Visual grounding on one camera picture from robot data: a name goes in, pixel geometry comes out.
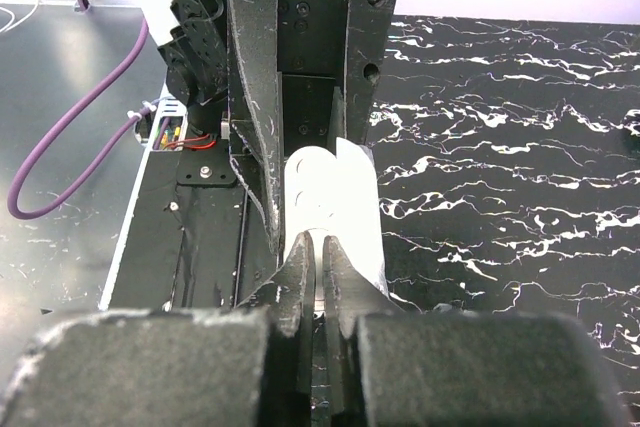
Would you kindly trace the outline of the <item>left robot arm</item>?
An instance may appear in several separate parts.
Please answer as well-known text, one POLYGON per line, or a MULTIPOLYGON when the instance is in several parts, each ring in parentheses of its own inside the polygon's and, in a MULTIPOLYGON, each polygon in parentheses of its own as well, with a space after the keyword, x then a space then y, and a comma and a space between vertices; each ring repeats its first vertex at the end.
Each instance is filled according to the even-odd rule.
POLYGON ((202 133, 230 128, 230 165, 274 254, 284 166, 306 146, 365 141, 396 0, 167 0, 169 92, 202 133))

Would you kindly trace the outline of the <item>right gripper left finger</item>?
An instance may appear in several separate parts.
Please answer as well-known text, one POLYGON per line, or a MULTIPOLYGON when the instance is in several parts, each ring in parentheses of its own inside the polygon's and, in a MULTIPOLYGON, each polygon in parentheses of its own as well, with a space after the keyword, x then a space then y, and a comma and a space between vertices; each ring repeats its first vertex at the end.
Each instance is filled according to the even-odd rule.
POLYGON ((307 426, 311 236, 238 307, 67 319, 20 357, 5 426, 307 426))

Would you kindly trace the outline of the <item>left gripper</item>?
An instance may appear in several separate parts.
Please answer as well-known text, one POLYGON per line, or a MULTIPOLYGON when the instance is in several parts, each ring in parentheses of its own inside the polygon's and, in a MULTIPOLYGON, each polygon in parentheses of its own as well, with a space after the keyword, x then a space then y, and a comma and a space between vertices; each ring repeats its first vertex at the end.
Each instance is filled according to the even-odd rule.
POLYGON ((284 248, 284 152, 366 140, 395 4, 228 0, 230 163, 272 252, 284 248))

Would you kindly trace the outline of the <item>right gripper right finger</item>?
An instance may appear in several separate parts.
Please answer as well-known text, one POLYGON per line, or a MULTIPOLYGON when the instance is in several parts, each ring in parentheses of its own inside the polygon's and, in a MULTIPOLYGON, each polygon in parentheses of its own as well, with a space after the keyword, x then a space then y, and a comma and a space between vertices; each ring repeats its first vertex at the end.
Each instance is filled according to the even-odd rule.
POLYGON ((406 312, 323 246, 335 426, 628 426, 599 348, 558 314, 406 312))

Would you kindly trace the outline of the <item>white earbud charging case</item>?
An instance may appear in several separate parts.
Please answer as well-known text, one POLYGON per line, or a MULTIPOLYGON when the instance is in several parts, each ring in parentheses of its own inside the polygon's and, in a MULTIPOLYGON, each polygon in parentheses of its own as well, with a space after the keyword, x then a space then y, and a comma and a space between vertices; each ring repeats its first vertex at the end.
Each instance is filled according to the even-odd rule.
POLYGON ((389 294, 370 149, 337 138, 334 152, 307 146, 289 157, 284 167, 284 256, 304 231, 319 241, 336 237, 356 271, 389 294))

